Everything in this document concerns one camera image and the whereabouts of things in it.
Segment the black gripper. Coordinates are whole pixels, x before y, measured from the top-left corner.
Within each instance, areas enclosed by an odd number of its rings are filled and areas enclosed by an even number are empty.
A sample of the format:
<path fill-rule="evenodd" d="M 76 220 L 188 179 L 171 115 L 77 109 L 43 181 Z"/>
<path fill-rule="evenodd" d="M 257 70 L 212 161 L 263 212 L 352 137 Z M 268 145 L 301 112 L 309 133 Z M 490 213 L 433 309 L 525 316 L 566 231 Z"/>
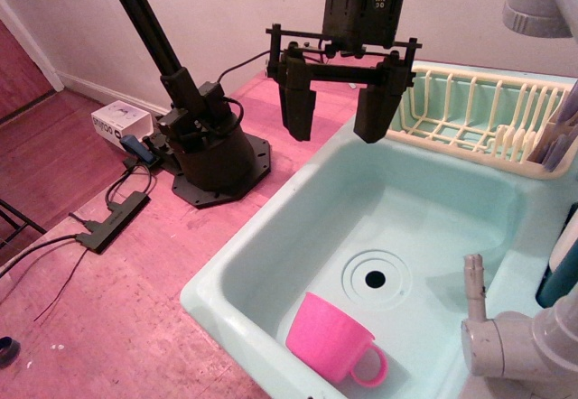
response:
<path fill-rule="evenodd" d="M 396 40 L 402 3 L 403 0 L 325 0 L 320 33 L 286 31 L 277 23 L 266 31 L 271 35 L 266 74 L 280 85 L 282 122 L 293 139 L 300 142 L 311 140 L 316 92 L 310 84 L 292 88 L 301 80 L 375 85 L 359 92 L 353 131 L 367 144 L 373 144 L 386 135 L 402 96 L 391 95 L 376 86 L 411 87 L 415 78 L 412 72 L 415 52 L 422 47 L 415 38 L 407 42 Z M 325 42 L 323 48 L 314 52 L 329 59 L 338 53 L 361 59 L 368 55 L 368 45 L 383 49 L 402 47 L 406 54 L 400 57 L 396 51 L 391 51 L 376 67 L 365 69 L 309 64 L 305 58 L 308 50 L 299 44 L 291 42 L 287 49 L 281 49 L 284 36 Z"/>

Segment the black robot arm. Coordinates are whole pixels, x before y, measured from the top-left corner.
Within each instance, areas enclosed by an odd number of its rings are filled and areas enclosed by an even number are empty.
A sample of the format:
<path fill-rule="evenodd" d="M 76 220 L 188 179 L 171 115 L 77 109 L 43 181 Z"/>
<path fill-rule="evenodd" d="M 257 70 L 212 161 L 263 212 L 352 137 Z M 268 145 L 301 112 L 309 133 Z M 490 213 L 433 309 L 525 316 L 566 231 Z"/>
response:
<path fill-rule="evenodd" d="M 325 0 L 320 32 L 269 28 L 266 74 L 279 88 L 282 123 L 293 139 L 311 137 L 315 81 L 360 84 L 355 134 L 368 144 L 386 135 L 414 84 L 419 48 L 417 39 L 396 39 L 403 1 Z M 161 139 L 149 143 L 144 159 L 173 166 L 173 192 L 198 209 L 243 198 L 269 173 L 269 142 L 243 131 L 245 110 L 218 81 L 194 83 L 148 0 L 119 2 L 172 101 L 157 123 Z"/>

